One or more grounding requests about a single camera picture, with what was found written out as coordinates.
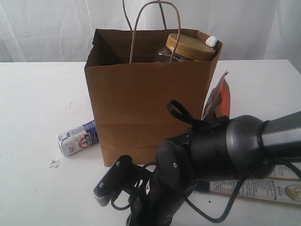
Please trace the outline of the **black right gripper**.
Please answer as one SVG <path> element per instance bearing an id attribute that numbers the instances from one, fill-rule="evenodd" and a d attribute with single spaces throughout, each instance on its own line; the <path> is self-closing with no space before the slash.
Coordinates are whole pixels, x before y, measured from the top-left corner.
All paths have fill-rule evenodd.
<path id="1" fill-rule="evenodd" d="M 188 182 L 183 191 L 174 190 L 166 184 L 160 170 L 150 172 L 143 169 L 138 175 L 143 180 L 138 191 L 131 195 L 130 210 L 127 226 L 169 226 L 174 214 L 184 203 L 184 196 L 193 191 L 192 171 L 182 171 L 180 179 Z"/>

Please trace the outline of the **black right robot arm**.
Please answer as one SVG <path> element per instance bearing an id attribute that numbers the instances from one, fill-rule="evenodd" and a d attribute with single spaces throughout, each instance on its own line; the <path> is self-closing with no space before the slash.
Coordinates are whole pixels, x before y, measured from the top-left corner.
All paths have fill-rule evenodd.
<path id="1" fill-rule="evenodd" d="M 219 118 L 209 129 L 193 128 L 165 139 L 157 149 L 155 169 L 131 199 L 128 226 L 168 226 L 174 214 L 201 182 L 236 180 L 224 212 L 218 218 L 194 210 L 212 223 L 229 214 L 247 179 L 266 178 L 276 165 L 301 160 L 301 114 L 262 121 L 250 115 Z"/>

